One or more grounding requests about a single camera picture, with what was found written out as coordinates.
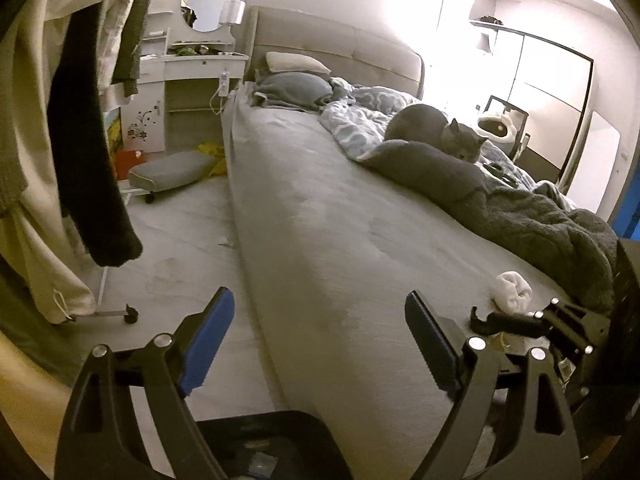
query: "cushioned stool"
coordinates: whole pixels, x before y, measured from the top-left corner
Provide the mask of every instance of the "cushioned stool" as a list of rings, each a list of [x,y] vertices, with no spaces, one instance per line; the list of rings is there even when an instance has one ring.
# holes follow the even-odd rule
[[[211,173],[217,161],[213,156],[193,150],[134,166],[129,170],[129,183],[150,191],[147,203],[153,202],[155,193],[186,186]]]

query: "white pillow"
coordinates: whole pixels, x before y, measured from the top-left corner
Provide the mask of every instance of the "white pillow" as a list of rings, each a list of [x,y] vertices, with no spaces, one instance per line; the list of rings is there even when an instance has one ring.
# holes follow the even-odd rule
[[[317,59],[303,54],[289,54],[288,52],[267,52],[267,65],[271,73],[278,72],[313,72],[330,74],[331,70]]]

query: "lamp shade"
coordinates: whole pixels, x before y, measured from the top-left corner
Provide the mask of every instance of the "lamp shade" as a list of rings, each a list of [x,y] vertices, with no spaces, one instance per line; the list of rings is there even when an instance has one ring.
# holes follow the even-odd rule
[[[236,25],[242,23],[244,2],[241,0],[227,0],[220,11],[220,25]]]
[[[478,39],[478,44],[476,45],[478,50],[482,50],[487,54],[491,54],[491,44],[489,42],[489,35],[484,32],[480,33],[480,38]]]

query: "cat's head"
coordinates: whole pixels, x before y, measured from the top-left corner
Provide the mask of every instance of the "cat's head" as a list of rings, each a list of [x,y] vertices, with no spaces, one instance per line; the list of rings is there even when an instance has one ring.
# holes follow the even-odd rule
[[[442,151],[473,164],[480,158],[480,148],[486,139],[453,119],[442,131]]]

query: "yellow bag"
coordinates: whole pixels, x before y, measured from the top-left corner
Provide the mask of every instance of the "yellow bag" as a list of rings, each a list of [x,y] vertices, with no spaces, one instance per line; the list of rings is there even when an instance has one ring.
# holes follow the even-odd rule
[[[205,142],[198,146],[198,150],[206,155],[214,156],[217,159],[216,165],[207,176],[226,174],[225,147],[222,144],[218,144],[216,142]]]

